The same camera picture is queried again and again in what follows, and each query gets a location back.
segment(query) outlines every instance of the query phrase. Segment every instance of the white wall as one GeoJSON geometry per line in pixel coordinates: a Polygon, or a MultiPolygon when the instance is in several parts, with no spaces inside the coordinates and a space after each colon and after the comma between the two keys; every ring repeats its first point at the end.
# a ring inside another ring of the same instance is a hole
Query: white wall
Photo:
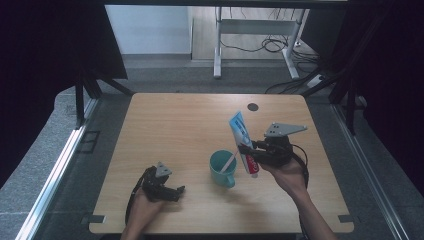
{"type": "Polygon", "coordinates": [[[121,54],[191,53],[190,7],[107,5],[121,54]]]}

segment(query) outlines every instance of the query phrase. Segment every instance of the triangular metal bracket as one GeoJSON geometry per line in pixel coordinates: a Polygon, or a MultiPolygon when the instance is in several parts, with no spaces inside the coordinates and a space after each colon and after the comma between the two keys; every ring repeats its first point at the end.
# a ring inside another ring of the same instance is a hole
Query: triangular metal bracket
{"type": "Polygon", "coordinates": [[[283,137],[289,134],[305,131],[308,129],[305,125],[290,125],[273,122],[266,130],[265,137],[283,137]]]}
{"type": "Polygon", "coordinates": [[[158,165],[156,166],[156,174],[155,174],[157,178],[171,175],[171,173],[172,173],[171,169],[163,165],[162,162],[158,162],[158,165]]]}

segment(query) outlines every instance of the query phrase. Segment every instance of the gray carpet floor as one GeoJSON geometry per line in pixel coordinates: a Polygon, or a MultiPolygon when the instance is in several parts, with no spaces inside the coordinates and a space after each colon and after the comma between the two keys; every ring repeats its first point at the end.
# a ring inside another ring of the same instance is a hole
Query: gray carpet floor
{"type": "MultiPolygon", "coordinates": [[[[135,92],[258,94],[264,93],[269,86],[289,81],[287,68],[282,63],[279,66],[278,62],[226,62],[219,80],[213,78],[210,62],[174,61],[149,64],[152,63],[141,61],[139,65],[134,62],[127,64],[129,79],[117,81],[135,92]]],[[[104,93],[90,119],[85,136],[88,140],[83,139],[79,144],[79,151],[71,160],[35,239],[102,237],[90,233],[84,220],[94,210],[131,98],[102,82],[99,83],[104,93]],[[93,136],[97,137],[95,145],[89,140],[93,136]]],[[[277,88],[271,92],[281,90],[282,88],[277,88]]],[[[330,91],[331,86],[306,100],[355,222],[352,233],[339,234],[339,237],[352,240],[395,239],[355,161],[333,108],[328,103],[327,95],[330,91]]],[[[56,102],[55,112],[45,129],[1,190],[2,239],[15,238],[74,127],[73,90],[59,94],[56,102]]],[[[409,239],[424,239],[421,227],[424,222],[423,197],[373,134],[360,110],[356,112],[355,129],[356,137],[404,223],[409,239]]]]}

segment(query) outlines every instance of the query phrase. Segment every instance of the teal mug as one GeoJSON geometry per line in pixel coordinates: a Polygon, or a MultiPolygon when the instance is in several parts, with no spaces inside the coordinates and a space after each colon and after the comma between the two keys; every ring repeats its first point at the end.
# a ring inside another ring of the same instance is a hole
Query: teal mug
{"type": "Polygon", "coordinates": [[[236,184],[234,181],[234,172],[236,171],[237,159],[235,157],[228,168],[224,172],[220,172],[232,155],[233,153],[230,151],[219,150],[212,154],[209,162],[213,181],[226,188],[232,188],[236,184]]]}

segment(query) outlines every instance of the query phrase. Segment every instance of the wooden table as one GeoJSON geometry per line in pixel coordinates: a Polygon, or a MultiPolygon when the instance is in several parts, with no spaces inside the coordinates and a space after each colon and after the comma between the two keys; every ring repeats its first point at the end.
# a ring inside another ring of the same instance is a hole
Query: wooden table
{"type": "Polygon", "coordinates": [[[168,203],[147,233],[296,233],[298,211],[292,199],[261,170],[254,179],[237,159],[236,185],[225,189],[210,177],[209,157],[236,145],[228,120],[241,110],[252,140],[263,140],[272,122],[306,125],[290,135],[309,157],[309,192],[335,232],[351,232],[352,222],[305,100],[296,95],[135,94],[128,109],[93,215],[93,233],[120,233],[135,183],[150,166],[163,162],[173,173],[167,187],[186,186],[178,202],[168,203]],[[249,103],[259,106],[247,109],[249,103]]]}

